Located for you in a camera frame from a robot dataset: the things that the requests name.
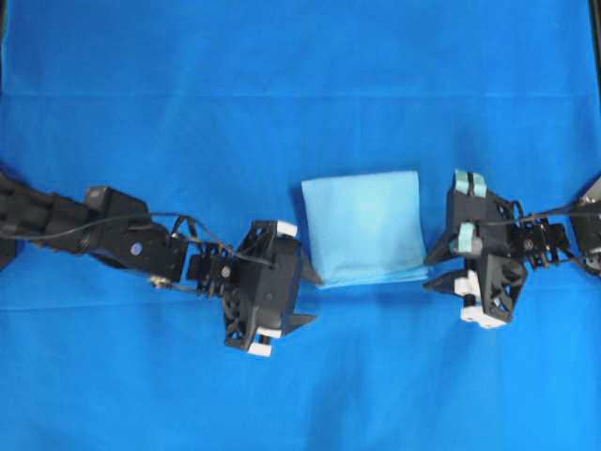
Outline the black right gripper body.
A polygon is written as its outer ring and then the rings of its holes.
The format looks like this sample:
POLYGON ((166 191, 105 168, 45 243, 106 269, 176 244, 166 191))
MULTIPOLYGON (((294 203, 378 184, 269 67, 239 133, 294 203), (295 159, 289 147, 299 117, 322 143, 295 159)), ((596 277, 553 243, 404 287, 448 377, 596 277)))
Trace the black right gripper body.
POLYGON ((460 270, 475 271, 475 295, 462 300, 460 318, 485 329, 513 320, 527 279, 522 243, 524 211, 488 188, 485 178, 456 170, 447 194, 446 227, 470 226, 470 253, 460 270))

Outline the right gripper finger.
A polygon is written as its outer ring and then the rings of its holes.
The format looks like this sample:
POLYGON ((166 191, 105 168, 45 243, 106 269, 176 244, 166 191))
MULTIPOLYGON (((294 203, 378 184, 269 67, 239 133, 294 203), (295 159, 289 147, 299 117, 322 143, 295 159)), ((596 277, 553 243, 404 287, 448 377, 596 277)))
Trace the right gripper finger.
POLYGON ((427 290, 458 297, 475 295, 475 271, 457 270, 447 272, 424 284, 427 290))
POLYGON ((424 264, 438 264, 452 258, 466 257, 469 253, 470 226, 447 227, 427 253, 424 264))

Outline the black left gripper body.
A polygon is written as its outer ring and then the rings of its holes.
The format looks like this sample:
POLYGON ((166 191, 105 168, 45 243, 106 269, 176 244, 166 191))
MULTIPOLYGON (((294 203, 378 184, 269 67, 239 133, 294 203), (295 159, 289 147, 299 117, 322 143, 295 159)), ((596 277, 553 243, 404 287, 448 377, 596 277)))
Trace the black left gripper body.
POLYGON ((224 344, 270 355, 270 341, 288 332, 301 275, 298 227, 254 221, 237 250, 223 296, 224 344))

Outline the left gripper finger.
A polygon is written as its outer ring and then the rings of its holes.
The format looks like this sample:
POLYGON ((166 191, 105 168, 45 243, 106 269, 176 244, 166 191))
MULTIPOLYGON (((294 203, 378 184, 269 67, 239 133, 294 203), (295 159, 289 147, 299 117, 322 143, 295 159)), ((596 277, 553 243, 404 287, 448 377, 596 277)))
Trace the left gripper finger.
POLYGON ((315 315, 308 314, 291 314, 287 320, 284 328, 284 335, 289 335, 298 330, 299 328, 310 324, 312 321, 317 319, 315 315))
POLYGON ((323 285, 322 278, 312 266, 309 257, 304 253, 300 254, 300 279, 314 286, 323 285))

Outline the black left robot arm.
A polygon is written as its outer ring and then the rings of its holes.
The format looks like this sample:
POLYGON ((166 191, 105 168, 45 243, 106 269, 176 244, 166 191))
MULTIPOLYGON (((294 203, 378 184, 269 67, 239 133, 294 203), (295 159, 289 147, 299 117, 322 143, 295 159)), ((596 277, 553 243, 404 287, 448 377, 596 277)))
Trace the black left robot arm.
POLYGON ((1 265, 18 255, 19 244, 138 272, 157 289, 217 297, 224 344, 269 357, 271 342, 316 320, 296 312, 301 282, 323 281, 302 249, 296 225, 255 220, 239 247, 222 242, 198 219, 172 213, 172 227, 145 201, 110 186, 89 188, 82 202, 44 193, 1 175, 1 265), (207 232, 205 239, 201 232, 207 232))

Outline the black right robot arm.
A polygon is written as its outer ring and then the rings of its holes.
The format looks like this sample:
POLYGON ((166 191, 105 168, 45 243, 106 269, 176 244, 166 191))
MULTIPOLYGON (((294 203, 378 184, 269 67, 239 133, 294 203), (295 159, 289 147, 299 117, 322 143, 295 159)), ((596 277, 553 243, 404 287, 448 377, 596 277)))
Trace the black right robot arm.
POLYGON ((425 288, 461 298, 466 322, 486 329, 511 323, 530 270, 570 262, 599 277, 600 184, 566 206, 527 214, 518 201, 494 193, 482 175, 455 171, 446 227, 424 263, 459 257, 462 269, 425 288))

